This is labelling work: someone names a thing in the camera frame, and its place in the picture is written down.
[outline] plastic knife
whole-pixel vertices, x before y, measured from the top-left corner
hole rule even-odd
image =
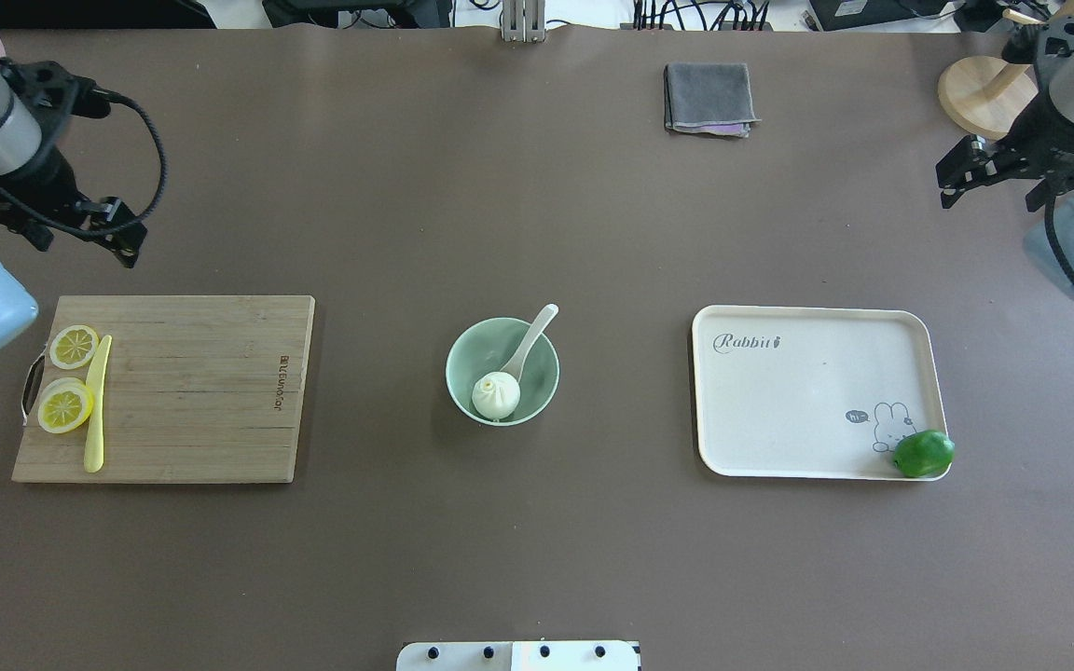
[[[86,472],[98,472],[105,462],[106,444],[102,437],[102,388],[106,382],[106,360],[110,356],[111,336],[103,335],[89,362],[89,373],[86,374],[86,386],[93,394],[93,409],[89,412],[89,433],[86,434]]]

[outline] metal stand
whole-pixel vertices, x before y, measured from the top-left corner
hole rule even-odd
[[[546,0],[503,0],[504,42],[546,42]]]

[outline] wooden cutting board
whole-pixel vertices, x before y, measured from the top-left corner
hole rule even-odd
[[[311,296],[62,296],[48,341],[84,323],[114,336],[102,407],[106,463],[27,415],[17,483],[291,483],[309,363]],[[85,379],[44,361],[41,388]]]

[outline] black electronic device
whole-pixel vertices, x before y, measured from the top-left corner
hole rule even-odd
[[[883,25],[903,18],[933,17],[946,0],[810,0],[818,29],[843,30],[861,25]]]

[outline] white tray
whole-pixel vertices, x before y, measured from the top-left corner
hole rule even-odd
[[[930,336],[908,311],[710,306],[691,326],[698,453],[721,476],[904,477],[904,436],[946,433]]]

